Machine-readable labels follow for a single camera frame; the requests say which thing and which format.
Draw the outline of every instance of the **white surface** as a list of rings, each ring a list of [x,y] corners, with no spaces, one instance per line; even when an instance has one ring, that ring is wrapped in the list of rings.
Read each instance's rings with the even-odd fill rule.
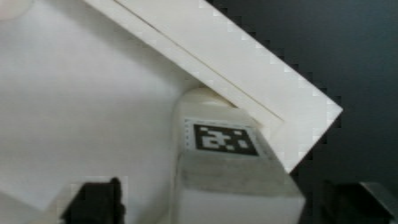
[[[13,19],[27,12],[34,0],[0,0],[0,20]]]
[[[38,210],[70,183],[118,175],[127,223],[153,223],[169,196],[173,108],[194,86],[80,0],[38,0],[0,22],[0,192]]]
[[[306,199],[258,133],[256,122],[247,112],[222,105],[212,95],[206,89],[189,92],[176,110],[180,156],[171,223],[297,224]],[[198,150],[196,142],[205,143],[205,139],[192,134],[194,124],[246,130],[258,156]],[[228,132],[219,134],[233,138]]]
[[[39,216],[39,210],[0,192],[0,222],[27,224]]]
[[[342,108],[205,0],[86,0],[262,123],[292,171]]]

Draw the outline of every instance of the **dark background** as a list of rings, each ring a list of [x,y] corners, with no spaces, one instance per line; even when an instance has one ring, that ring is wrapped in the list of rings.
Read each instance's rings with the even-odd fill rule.
[[[324,180],[398,196],[398,1],[208,1],[345,109],[292,173],[320,223]]]

